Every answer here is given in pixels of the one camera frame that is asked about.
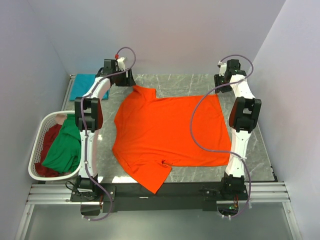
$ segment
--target gray marble surface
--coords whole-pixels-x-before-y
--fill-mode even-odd
[[[204,95],[215,86],[214,76],[210,74],[137,74],[134,79],[137,85],[155,88],[158,98]],[[98,136],[96,161],[98,175],[103,177],[103,183],[132,182],[130,176],[125,173],[112,153],[116,139],[114,118],[120,104],[131,92],[131,87],[113,86],[110,89],[109,99],[101,102],[103,126]],[[231,137],[228,120],[235,97],[233,92],[219,93],[218,97]],[[74,102],[67,101],[64,109],[74,110]],[[273,169],[258,127],[252,132],[248,143],[246,164],[252,181],[274,180]],[[225,168],[225,166],[173,167],[166,182],[220,181]]]

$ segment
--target white wall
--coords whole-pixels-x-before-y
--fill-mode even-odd
[[[287,0],[255,60],[259,123],[304,239],[320,236],[320,1]]]
[[[29,2],[69,74],[95,73],[123,46],[134,73],[196,74],[228,54],[254,59],[285,0]]]
[[[31,186],[41,119],[61,109],[67,73],[26,0],[0,2],[0,239],[13,239]]]

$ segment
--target blue cloth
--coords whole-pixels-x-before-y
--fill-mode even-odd
[[[85,95],[95,82],[95,74],[77,74],[70,93],[70,101],[74,101],[76,97]],[[105,93],[102,99],[109,98],[109,90]]]

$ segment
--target white plastic basket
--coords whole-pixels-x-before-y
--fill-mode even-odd
[[[75,114],[75,111],[56,111],[56,112],[50,113],[41,121],[39,130],[38,130],[38,133],[36,135],[35,142],[33,145],[32,153],[31,153],[31,157],[30,157],[30,162],[29,162],[29,167],[28,167],[28,171],[29,171],[30,176],[33,179],[38,180],[38,181],[58,181],[58,180],[69,179],[69,178],[72,178],[75,175],[77,175],[80,170],[80,164],[79,164],[78,168],[74,172],[72,172],[68,175],[55,176],[55,177],[40,176],[36,171],[35,163],[40,162],[41,151],[44,148],[43,143],[44,143],[45,134],[49,130],[49,128],[51,128],[57,124],[56,123],[56,115],[57,114],[64,114],[64,115]]]

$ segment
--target orange cloth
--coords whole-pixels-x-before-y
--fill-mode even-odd
[[[190,135],[192,112],[202,96],[156,98],[154,88],[133,86],[115,116],[113,154],[123,169],[156,193],[171,166],[227,165],[229,154],[202,150]],[[193,119],[193,132],[205,148],[230,151],[231,143],[217,95],[209,95]]]

